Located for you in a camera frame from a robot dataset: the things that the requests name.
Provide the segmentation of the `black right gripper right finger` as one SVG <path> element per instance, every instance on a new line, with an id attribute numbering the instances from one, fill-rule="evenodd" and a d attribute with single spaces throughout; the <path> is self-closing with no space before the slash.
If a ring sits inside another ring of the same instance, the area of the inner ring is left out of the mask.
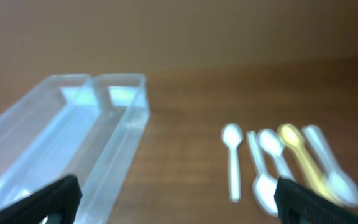
<path id="1" fill-rule="evenodd" d="M 296 182 L 279 178 L 274 194 L 282 224 L 358 224 L 358 216 Z"/>

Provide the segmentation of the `white plastic spoon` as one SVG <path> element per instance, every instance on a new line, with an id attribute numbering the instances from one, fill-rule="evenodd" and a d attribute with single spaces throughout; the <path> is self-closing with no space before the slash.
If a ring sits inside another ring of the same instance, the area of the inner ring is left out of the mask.
<path id="1" fill-rule="evenodd" d="M 242 129 L 236 123 L 226 124 L 221 131 L 221 140 L 228 148 L 229 196 L 233 203 L 241 199 L 241 172 L 237 148 L 244 140 Z"/>
<path id="2" fill-rule="evenodd" d="M 267 170 L 255 131 L 247 132 L 247 142 L 256 171 L 256 178 L 252 184 L 254 198 L 262 210 L 271 216 L 277 217 L 278 210 L 274 199 L 277 180 Z"/>
<path id="3" fill-rule="evenodd" d="M 293 174 L 283 155 L 285 146 L 278 134 L 272 129 L 262 129 L 258 132 L 257 137 L 262 149 L 272 157 L 280 177 L 294 180 Z"/>
<path id="4" fill-rule="evenodd" d="M 327 187 L 344 205 L 358 207 L 358 185 L 338 163 L 322 130 L 315 124 L 301 130 L 323 167 Z"/>

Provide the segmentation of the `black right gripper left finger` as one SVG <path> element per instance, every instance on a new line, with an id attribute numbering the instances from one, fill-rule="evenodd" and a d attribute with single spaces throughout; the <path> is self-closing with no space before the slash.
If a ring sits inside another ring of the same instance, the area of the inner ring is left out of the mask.
<path id="1" fill-rule="evenodd" d="M 73 224 L 81 198 L 77 176 L 66 175 L 0 210 L 0 224 Z"/>

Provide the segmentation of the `yellow plastic spoon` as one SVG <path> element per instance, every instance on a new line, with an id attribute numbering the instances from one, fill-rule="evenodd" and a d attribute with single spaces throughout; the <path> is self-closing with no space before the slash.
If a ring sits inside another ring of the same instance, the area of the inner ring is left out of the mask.
<path id="1" fill-rule="evenodd" d="M 322 196 L 322 198 L 342 207 L 344 203 L 326 186 L 326 181 L 320 168 L 306 150 L 305 139 L 300 131 L 293 124 L 285 123 L 278 127 L 278 135 L 284 145 L 296 157 L 296 163 L 301 170 L 307 186 L 314 193 Z"/>

